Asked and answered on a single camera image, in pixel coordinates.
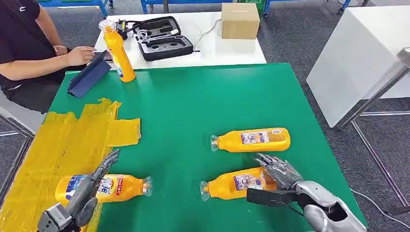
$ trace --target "yellow tape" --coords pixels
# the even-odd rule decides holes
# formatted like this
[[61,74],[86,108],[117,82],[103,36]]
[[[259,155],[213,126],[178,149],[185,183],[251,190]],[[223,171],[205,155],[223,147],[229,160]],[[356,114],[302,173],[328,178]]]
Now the yellow tape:
[[[47,114],[0,209],[0,232],[37,231],[41,213],[57,203],[63,176],[91,173],[112,146],[138,143],[140,120],[116,120],[121,104],[99,101],[86,104],[78,120],[72,112]],[[96,231],[100,210],[87,232]]]

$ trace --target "bottle cap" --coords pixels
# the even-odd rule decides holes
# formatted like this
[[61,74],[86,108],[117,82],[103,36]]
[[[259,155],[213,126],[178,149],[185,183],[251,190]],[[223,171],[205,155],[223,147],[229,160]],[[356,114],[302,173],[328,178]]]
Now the bottle cap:
[[115,22],[109,19],[105,19],[98,24],[98,28],[103,32],[112,32],[115,30]]
[[205,181],[199,182],[199,189],[201,191],[201,198],[202,201],[206,201],[209,199],[209,188],[208,188],[208,183]]
[[152,178],[148,176],[142,181],[142,194],[150,197],[152,191],[154,190],[154,185],[152,184]]
[[215,135],[211,135],[211,150],[216,151],[218,149],[218,137]]

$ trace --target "blue tablet case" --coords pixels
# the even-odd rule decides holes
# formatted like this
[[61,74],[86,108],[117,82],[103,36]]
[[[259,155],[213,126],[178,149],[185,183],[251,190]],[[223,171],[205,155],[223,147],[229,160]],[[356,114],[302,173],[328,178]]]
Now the blue tablet case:
[[77,74],[68,85],[68,94],[82,98],[110,69],[111,66],[104,61],[105,50]]

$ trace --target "blue metal rack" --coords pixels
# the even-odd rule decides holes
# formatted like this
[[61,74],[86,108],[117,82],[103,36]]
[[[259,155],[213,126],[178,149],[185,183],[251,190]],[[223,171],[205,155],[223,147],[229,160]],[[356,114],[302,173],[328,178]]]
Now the blue metal rack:
[[61,0],[50,0],[50,1],[39,1],[42,7],[64,7],[64,6],[99,6],[101,14],[104,18],[107,18],[107,11],[105,6],[108,5],[113,8],[114,0],[91,0],[91,1],[61,1]]
[[[269,5],[273,1],[293,1],[293,0],[266,0],[265,1],[265,7],[264,7],[264,16],[269,15]],[[339,9],[339,14],[344,12],[344,10],[348,7],[349,3],[351,0],[346,0],[345,3],[342,5],[342,7]],[[222,3],[222,2],[233,2],[232,0],[168,0],[168,2],[165,0],[141,0],[141,6],[142,6],[142,11],[144,14],[148,14],[148,10],[146,5],[150,5],[151,7],[154,4],[196,4],[196,3]]]

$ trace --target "bottle label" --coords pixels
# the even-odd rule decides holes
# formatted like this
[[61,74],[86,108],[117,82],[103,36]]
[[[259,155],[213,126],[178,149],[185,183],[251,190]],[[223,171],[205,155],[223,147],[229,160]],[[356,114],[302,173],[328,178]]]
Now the bottle label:
[[250,174],[236,175],[234,176],[234,182],[236,190],[244,190],[249,186],[256,189],[262,189],[262,181]]
[[261,144],[285,140],[282,130],[267,130],[241,133],[242,144]]
[[118,76],[119,76],[120,78],[124,77],[124,75],[122,74],[121,66],[118,64],[116,57],[113,56],[113,54],[111,53],[111,50],[109,50],[109,52],[110,52],[110,54],[111,54],[111,57],[113,58],[114,66],[117,68]]
[[[65,198],[70,200],[73,197],[80,183],[86,178],[86,175],[73,175],[68,182]],[[115,192],[117,196],[120,195],[122,190],[122,178],[103,178],[100,186],[98,187],[97,194],[111,195]]]

